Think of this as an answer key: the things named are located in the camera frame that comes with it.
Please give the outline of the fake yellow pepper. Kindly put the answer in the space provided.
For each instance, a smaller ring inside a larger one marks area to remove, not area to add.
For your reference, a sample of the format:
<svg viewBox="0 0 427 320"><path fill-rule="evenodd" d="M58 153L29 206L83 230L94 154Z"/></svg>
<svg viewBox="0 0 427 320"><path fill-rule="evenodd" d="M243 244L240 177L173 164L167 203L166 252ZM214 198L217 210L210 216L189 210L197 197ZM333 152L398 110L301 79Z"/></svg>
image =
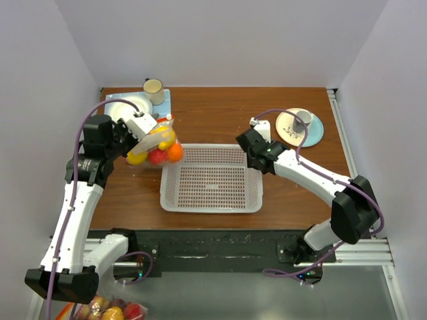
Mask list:
<svg viewBox="0 0 427 320"><path fill-rule="evenodd" d="M148 157L148 152L144 151L142 153L135 154L134 152L130 151L127 154L127 157L125 158L128 165L131 166L138 166L143 164Z"/></svg>

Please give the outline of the fake red apple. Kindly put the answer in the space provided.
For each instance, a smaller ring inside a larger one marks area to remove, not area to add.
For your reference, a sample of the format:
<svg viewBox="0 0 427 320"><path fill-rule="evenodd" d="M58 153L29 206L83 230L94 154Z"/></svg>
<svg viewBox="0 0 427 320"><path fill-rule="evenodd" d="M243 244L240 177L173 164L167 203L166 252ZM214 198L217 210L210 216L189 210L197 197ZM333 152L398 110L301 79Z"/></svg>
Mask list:
<svg viewBox="0 0 427 320"><path fill-rule="evenodd" d="M167 151L154 149L148 153L147 160L152 165L162 165L168 160Z"/></svg>

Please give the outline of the clear zip top bag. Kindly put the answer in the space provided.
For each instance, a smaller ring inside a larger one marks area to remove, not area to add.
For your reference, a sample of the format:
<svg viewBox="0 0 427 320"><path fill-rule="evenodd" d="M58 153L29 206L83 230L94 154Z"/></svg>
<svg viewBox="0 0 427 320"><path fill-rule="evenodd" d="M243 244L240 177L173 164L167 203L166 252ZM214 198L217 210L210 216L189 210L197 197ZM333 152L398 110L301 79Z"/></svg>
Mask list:
<svg viewBox="0 0 427 320"><path fill-rule="evenodd" d="M183 159L184 150L173 129L174 116L157 120L157 127L125 157L130 167L158 168Z"/></svg>

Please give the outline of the fake yellow lemon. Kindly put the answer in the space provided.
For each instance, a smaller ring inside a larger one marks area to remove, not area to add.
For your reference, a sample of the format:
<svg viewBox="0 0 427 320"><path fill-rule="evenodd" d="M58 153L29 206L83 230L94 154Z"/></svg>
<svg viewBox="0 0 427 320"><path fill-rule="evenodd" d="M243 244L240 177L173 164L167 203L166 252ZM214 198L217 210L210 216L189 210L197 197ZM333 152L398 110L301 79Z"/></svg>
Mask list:
<svg viewBox="0 0 427 320"><path fill-rule="evenodd" d="M168 125L162 125L154 129L152 134L155 136L157 148L160 150L165 151L176 141L175 131Z"/></svg>

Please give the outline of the fake orange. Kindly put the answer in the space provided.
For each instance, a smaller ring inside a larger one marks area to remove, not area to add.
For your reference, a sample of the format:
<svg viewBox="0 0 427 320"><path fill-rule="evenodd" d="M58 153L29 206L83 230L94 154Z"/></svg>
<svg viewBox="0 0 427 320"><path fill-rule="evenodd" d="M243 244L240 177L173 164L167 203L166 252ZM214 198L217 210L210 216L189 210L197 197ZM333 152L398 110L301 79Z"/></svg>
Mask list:
<svg viewBox="0 0 427 320"><path fill-rule="evenodd" d="M172 144L167 150L168 161L171 163L177 163L183 158L183 147L179 142Z"/></svg>

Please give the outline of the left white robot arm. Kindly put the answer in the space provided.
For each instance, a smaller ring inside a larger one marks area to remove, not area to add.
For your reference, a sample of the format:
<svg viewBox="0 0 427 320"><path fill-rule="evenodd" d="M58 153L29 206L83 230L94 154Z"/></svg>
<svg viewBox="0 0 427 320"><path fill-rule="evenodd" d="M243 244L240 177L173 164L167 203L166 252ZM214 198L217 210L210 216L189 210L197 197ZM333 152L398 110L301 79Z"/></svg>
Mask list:
<svg viewBox="0 0 427 320"><path fill-rule="evenodd" d="M25 284L48 303L90 302L113 262L137 257L136 234L130 229L112 229L89 255L84 254L84 247L114 161L127 155L148 133L138 120L93 115L77 132L55 232L38 268L28 269L25 275Z"/></svg>

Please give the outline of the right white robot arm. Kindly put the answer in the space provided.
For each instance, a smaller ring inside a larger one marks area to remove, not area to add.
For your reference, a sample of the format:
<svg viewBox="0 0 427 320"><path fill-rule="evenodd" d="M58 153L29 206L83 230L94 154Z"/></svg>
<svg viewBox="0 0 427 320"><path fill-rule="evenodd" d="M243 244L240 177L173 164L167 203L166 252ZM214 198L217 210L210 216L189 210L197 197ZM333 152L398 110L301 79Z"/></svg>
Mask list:
<svg viewBox="0 0 427 320"><path fill-rule="evenodd" d="M311 226L285 252L295 263L311 262L334 243L354 245L379 221L380 208L367 178L337 175L297 155L279 141L268 141L250 128L236 137L248 167L289 179L317 195L331 208L331 216Z"/></svg>

